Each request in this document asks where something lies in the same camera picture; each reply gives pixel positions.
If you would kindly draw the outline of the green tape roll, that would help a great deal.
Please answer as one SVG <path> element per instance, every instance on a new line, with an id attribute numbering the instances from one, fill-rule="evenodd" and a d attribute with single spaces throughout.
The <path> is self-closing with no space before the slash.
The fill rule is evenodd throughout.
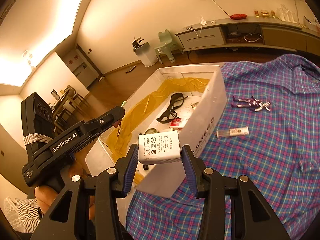
<path id="1" fill-rule="evenodd" d="M 147 129 L 144 134 L 147 135 L 147 134 L 155 134 L 155 133 L 158 133 L 157 129 L 150 128 L 150 129 Z"/>

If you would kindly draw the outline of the white power adapter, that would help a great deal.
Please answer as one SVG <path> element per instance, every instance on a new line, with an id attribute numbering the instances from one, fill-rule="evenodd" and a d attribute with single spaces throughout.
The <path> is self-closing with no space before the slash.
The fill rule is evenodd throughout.
<path id="1" fill-rule="evenodd" d="M 181 160 L 178 131 L 140 135 L 138 159 L 143 165 L 173 163 Z"/>

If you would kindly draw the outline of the red white card box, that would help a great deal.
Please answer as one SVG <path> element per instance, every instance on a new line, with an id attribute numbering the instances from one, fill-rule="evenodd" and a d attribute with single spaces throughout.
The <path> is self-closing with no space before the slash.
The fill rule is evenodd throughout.
<path id="1" fill-rule="evenodd" d="M 180 128 L 180 124 L 181 124 L 181 119 L 178 118 L 178 119 L 174 119 L 172 120 L 171 124 L 170 124 L 170 128 Z"/>

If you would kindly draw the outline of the black glasses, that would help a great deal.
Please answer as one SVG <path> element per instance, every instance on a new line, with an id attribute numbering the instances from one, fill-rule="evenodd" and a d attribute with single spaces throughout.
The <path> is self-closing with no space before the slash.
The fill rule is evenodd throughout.
<path id="1" fill-rule="evenodd" d="M 175 119 L 179 119 L 176 110 L 182 107 L 187 97 L 188 96 L 184 96 L 182 93 L 172 94 L 167 109 L 156 119 L 156 121 L 161 124 L 168 124 Z"/>

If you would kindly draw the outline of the white gold cigarette box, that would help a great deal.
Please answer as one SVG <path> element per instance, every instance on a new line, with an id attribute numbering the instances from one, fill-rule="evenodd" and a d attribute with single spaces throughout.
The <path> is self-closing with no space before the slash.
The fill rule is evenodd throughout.
<path id="1" fill-rule="evenodd" d="M 193 103 L 193 104 L 191 105 L 192 109 L 195 110 L 196 107 L 198 106 L 198 104 L 199 104 L 199 102 Z"/>

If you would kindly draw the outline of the clear spray bottle white cap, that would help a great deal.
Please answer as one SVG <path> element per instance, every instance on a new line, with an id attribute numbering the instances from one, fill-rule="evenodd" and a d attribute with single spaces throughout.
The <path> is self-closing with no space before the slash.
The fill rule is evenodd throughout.
<path id="1" fill-rule="evenodd" d="M 249 129 L 247 126 L 242 128 L 232 128 L 228 130 L 217 130 L 216 132 L 217 138 L 229 138 L 243 135 L 249 135 Z"/>

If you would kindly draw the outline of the dining table with chairs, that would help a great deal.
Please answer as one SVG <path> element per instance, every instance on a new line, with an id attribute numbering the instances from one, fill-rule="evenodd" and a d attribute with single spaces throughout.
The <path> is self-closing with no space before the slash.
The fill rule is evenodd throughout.
<path id="1" fill-rule="evenodd" d="M 71 117 L 72 112 L 66 107 L 67 103 L 72 107 L 72 109 L 78 111 L 80 114 L 86 114 L 81 105 L 84 103 L 88 106 L 87 101 L 75 90 L 75 88 L 68 85 L 63 90 L 59 99 L 57 99 L 52 106 L 53 120 L 56 124 L 65 124 L 67 122 L 67 120 L 63 118 L 64 115 Z"/>

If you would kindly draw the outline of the zebra pattern cloth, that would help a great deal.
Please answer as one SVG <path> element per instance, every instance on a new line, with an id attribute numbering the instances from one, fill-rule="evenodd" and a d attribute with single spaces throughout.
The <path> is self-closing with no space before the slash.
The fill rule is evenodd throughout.
<path id="1" fill-rule="evenodd" d="M 40 222 L 39 205 L 35 198 L 12 200 L 7 197 L 3 204 L 5 217 L 15 231 L 21 233 L 35 231 Z"/>

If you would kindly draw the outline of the black phone on floor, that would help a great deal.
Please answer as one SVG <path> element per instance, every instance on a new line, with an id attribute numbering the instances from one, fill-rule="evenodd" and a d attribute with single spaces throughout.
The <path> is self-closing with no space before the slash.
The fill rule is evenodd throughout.
<path id="1" fill-rule="evenodd" d="M 125 73 L 130 73 L 132 72 L 134 69 L 136 68 L 136 65 L 135 66 L 131 66 L 129 70 L 127 70 Z"/>

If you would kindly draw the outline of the white foam box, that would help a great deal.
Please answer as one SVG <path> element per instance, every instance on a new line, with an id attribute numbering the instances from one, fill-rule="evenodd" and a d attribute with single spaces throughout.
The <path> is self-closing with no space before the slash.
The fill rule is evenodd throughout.
<path id="1" fill-rule="evenodd" d="M 178 150 L 188 145 L 199 157 L 227 103 L 221 66 L 190 64 L 156 70 L 127 100 L 119 128 L 104 132 L 86 156 L 92 176 L 113 167 L 130 146 L 139 147 L 131 192 L 117 199 L 126 222 L 133 194 L 170 198 L 185 172 Z"/>

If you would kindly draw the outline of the green child chair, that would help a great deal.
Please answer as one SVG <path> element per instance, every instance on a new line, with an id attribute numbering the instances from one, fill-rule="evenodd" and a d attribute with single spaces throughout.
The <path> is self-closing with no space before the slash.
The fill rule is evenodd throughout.
<path id="1" fill-rule="evenodd" d="M 179 45 L 174 41 L 171 32 L 166 29 L 164 32 L 158 33 L 158 38 L 160 41 L 160 44 L 155 47 L 155 53 L 156 56 L 160 62 L 160 64 L 163 64 L 163 61 L 161 60 L 161 55 L 166 55 L 171 63 L 176 62 L 172 51 L 173 50 L 179 50 L 181 54 L 184 53 L 183 49 L 179 47 Z"/>

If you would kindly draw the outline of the red dish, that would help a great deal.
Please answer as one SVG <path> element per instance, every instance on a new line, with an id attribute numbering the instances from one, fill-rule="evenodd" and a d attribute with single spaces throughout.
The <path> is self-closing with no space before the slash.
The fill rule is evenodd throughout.
<path id="1" fill-rule="evenodd" d="M 232 14 L 229 16 L 232 20 L 244 20 L 247 18 L 247 14 Z"/>

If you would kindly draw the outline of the grey tv cabinet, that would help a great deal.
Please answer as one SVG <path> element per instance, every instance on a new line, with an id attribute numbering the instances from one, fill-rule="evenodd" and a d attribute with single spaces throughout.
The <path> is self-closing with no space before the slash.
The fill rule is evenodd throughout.
<path id="1" fill-rule="evenodd" d="M 190 25 L 175 34 L 183 50 L 209 48 L 272 48 L 319 55 L 319 31 L 278 18 L 229 18 Z"/>

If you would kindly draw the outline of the clear glass set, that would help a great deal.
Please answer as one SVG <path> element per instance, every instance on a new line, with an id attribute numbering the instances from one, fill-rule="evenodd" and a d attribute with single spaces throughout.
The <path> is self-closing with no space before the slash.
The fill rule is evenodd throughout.
<path id="1" fill-rule="evenodd" d="M 284 4 L 277 8 L 276 16 L 283 22 L 298 23 L 295 13 L 287 9 Z"/>

